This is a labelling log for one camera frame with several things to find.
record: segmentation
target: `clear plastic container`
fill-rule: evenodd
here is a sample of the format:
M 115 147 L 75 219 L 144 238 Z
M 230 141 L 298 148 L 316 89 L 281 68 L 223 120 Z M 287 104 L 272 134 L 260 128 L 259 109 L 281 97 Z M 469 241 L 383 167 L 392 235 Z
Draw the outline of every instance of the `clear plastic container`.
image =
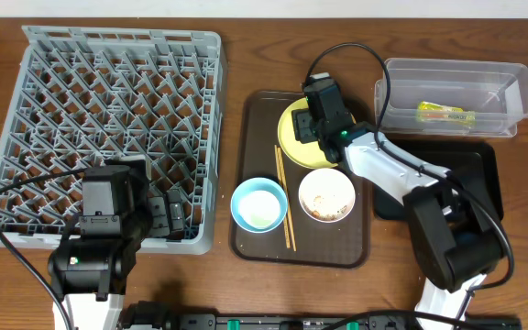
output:
M 390 101 L 381 130 L 392 133 L 514 137 L 528 118 L 528 69 L 517 63 L 473 60 L 388 59 Z M 386 81 L 374 92 L 376 117 Z M 418 110 L 421 102 L 461 108 L 464 113 Z

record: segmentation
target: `black tray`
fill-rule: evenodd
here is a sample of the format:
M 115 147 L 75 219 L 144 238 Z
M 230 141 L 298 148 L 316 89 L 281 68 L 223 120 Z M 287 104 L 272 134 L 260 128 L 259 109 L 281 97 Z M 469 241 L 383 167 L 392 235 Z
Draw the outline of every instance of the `black tray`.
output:
M 274 159 L 274 145 L 279 144 L 278 122 L 284 109 L 302 97 L 299 93 L 259 92 L 247 100 L 237 184 L 254 177 L 278 181 Z M 283 157 L 297 251 L 286 248 L 283 225 L 266 234 L 252 234 L 238 227 L 233 219 L 229 236 L 232 250 L 246 260 L 342 269 L 362 265 L 369 255 L 371 184 L 350 176 L 357 193 L 354 209 L 339 222 L 323 224 L 310 218 L 297 198 L 301 180 L 311 170 L 284 154 Z
M 392 140 L 392 143 L 417 158 L 448 169 L 469 171 L 484 178 L 490 199 L 500 220 L 504 217 L 501 185 L 494 149 L 485 142 L 442 140 Z M 404 220 L 402 206 L 374 185 L 374 213 L 383 220 Z

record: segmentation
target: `table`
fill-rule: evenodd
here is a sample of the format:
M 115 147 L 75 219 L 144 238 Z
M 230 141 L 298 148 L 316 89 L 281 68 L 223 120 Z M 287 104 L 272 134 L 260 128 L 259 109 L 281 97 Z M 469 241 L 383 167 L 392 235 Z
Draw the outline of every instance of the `table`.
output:
M 214 246 L 203 256 L 138 255 L 128 278 L 126 304 L 170 303 L 173 310 L 222 314 L 353 314 L 375 308 L 412 309 L 424 276 L 406 224 L 373 220 L 368 262 L 339 270 L 246 262 L 231 252 L 229 200 L 237 181 L 242 109 L 259 90 L 299 91 L 310 61 L 338 42 L 363 41 L 383 58 L 438 58 L 520 62 L 528 66 L 528 20 L 451 19 L 0 19 L 0 132 L 28 45 L 22 25 L 198 29 L 222 36 L 229 60 L 227 109 L 221 138 L 220 187 Z M 371 104 L 380 66 L 368 54 L 344 49 L 318 70 L 331 71 L 345 94 Z M 528 329 L 528 120 L 496 149 L 504 202 L 503 224 L 516 258 L 508 285 L 479 292 L 473 314 L 518 314 Z M 24 250 L 46 273 L 49 251 Z M 505 271 L 501 263 L 489 281 Z M 51 300 L 0 248 L 0 329 L 51 329 Z

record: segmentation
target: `yellow package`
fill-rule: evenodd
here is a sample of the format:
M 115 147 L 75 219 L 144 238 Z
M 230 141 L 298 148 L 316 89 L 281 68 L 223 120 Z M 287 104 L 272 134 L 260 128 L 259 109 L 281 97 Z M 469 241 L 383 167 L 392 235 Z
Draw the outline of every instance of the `yellow package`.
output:
M 462 108 L 423 101 L 417 110 L 417 119 L 422 122 L 453 122 L 467 127 L 476 125 L 476 114 Z

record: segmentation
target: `wooden stick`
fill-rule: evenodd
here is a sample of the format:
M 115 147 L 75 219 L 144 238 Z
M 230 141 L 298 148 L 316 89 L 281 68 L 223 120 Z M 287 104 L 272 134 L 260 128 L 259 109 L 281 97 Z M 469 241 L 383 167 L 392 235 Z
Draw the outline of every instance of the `wooden stick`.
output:
M 279 162 L 279 153 L 277 150 L 278 148 L 279 148 L 278 146 L 274 145 L 274 159 L 276 160 L 276 174 L 279 177 L 279 184 L 280 184 L 280 187 L 283 187 L 281 164 Z M 286 220 L 286 215 L 284 216 L 284 220 L 282 222 L 284 223 L 284 240 L 286 241 L 286 248 L 291 248 L 291 238 L 289 236 L 289 225 Z
M 284 188 L 284 193 L 286 193 L 286 199 L 288 201 L 287 204 L 289 205 L 288 210 L 287 210 L 287 216 L 289 218 L 289 229 L 291 230 L 292 250 L 296 252 L 297 244 L 294 241 L 294 230 L 292 228 L 291 199 L 289 198 L 289 188 L 288 188 L 288 184 L 286 183 L 286 174 L 284 173 L 284 161 L 282 160 L 282 149 L 277 148 L 276 151 L 277 151 L 278 159 L 280 163 L 280 175 L 282 176 L 282 186 Z

